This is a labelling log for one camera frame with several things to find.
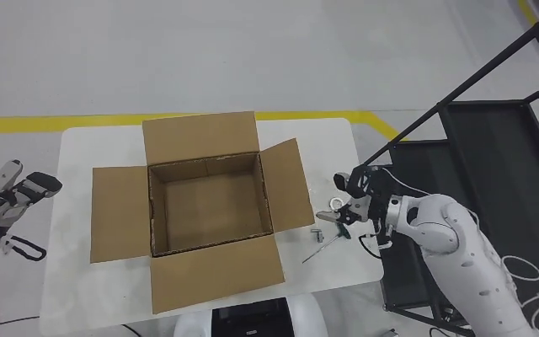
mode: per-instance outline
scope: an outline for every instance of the screwdriver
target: screwdriver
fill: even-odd
[[[337,229],[339,230],[339,234],[337,234],[335,236],[335,238],[332,238],[328,243],[324,244],[324,246],[320,247],[316,252],[312,253],[311,256],[309,256],[308,258],[304,259],[302,264],[306,263],[311,257],[313,257],[314,255],[320,253],[321,251],[323,251],[326,247],[328,247],[331,243],[333,243],[336,239],[338,238],[341,238],[341,237],[345,237],[347,238],[348,240],[350,240],[352,237],[350,236],[350,232],[348,232],[348,229],[346,229],[346,227],[344,226],[343,223],[341,222],[337,222]]]

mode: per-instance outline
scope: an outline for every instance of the cardboard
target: cardboard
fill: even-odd
[[[155,313],[285,281],[273,235],[152,259],[150,270]]]
[[[148,165],[259,151],[253,112],[142,122]]]
[[[151,256],[154,313],[285,280],[273,233],[314,223],[295,139],[254,113],[144,121],[147,167],[93,171],[91,262]]]
[[[90,262],[149,255],[146,166],[94,168],[92,184]]]

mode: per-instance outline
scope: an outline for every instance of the yellow floor line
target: yellow floor line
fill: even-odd
[[[533,11],[533,8],[531,8],[530,4],[528,3],[528,0],[518,0],[518,4],[520,11],[522,11],[526,20],[530,23],[530,25],[534,25],[538,19]]]
[[[80,126],[129,126],[153,118],[192,115],[187,113],[143,115],[67,115],[40,117],[0,117],[0,133],[61,132]],[[312,118],[345,118],[353,124],[367,124],[388,139],[398,132],[370,111],[263,111],[258,120],[300,120]]]

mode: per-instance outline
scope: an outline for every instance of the black cable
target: black cable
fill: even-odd
[[[369,253],[370,256],[372,256],[373,258],[375,259],[382,259],[382,257],[378,256],[378,255],[375,255],[374,253],[372,253],[368,248],[367,246],[365,246],[365,244],[363,243],[363,238],[365,237],[365,235],[361,235],[360,237],[358,237],[358,239],[360,240],[360,243],[361,243],[361,246],[363,246],[363,249],[366,250],[367,253]]]
[[[122,324],[121,326],[128,328],[133,334],[136,334],[138,337],[142,337],[141,334],[139,334],[138,332],[136,332],[136,330],[134,330],[134,329],[133,329],[132,327],[130,327],[129,325],[127,325],[127,324]]]
[[[442,330],[438,329],[438,328],[430,328],[429,329],[429,336],[432,337],[432,332],[433,331],[438,331],[439,333],[443,334],[444,336],[447,336],[447,337],[451,337],[449,336],[448,334],[446,334],[445,332],[443,332]]]
[[[30,261],[37,262],[37,261],[43,260],[47,256],[47,251],[45,249],[41,248],[40,246],[38,246],[35,243],[31,243],[30,241],[28,241],[28,240],[26,240],[24,238],[20,238],[20,237],[17,237],[15,235],[12,235],[9,240],[19,241],[20,243],[23,243],[23,244],[27,245],[28,247],[32,248],[33,250],[35,250],[36,252],[40,253],[40,256],[33,256],[33,255],[30,255],[30,254],[26,253],[20,247],[13,246],[13,251],[15,251],[16,253],[22,255],[25,259],[29,259]]]
[[[13,319],[13,320],[10,320],[10,321],[5,321],[5,322],[0,322],[0,325],[4,325],[4,324],[10,324],[10,323],[15,323],[15,322],[20,322],[20,321],[26,321],[26,320],[29,320],[29,319],[36,319],[36,318],[39,318],[39,316],[31,316],[31,317],[25,317],[25,318],[17,318],[17,319]],[[136,330],[134,330],[132,327],[130,327],[129,325],[127,324],[122,324],[121,326],[125,327],[125,328],[128,328],[133,334],[136,334],[137,337],[142,337],[141,334],[139,334],[138,332],[136,332]]]
[[[15,322],[20,322],[20,321],[26,321],[28,319],[36,319],[36,318],[39,318],[39,316],[32,316],[32,317],[13,319],[11,321],[0,322],[0,325],[10,324],[10,323],[15,323]]]

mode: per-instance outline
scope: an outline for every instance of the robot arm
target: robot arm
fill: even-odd
[[[5,254],[13,249],[26,259],[39,261],[45,258],[44,249],[23,238],[8,235],[8,231],[30,206],[43,198],[52,197],[58,193],[62,185],[56,178],[41,172],[33,172],[15,184],[22,170],[23,164],[19,160],[9,161],[0,168],[0,249]],[[27,254],[20,247],[13,245],[14,241],[31,247],[39,252],[40,256]]]
[[[408,222],[408,213],[418,208]],[[409,236],[447,299],[477,337],[537,337],[527,323],[515,284],[469,211],[447,195],[392,196],[386,225]]]
[[[394,186],[384,179],[388,173],[376,167],[363,167],[360,173],[359,179],[335,175],[338,189],[351,192],[352,198],[333,221],[350,225],[371,219],[387,236],[396,231],[410,237],[421,248],[438,287],[477,337],[539,336],[521,311],[510,273],[466,207],[447,195],[394,195]],[[327,212],[317,216],[330,220]]]

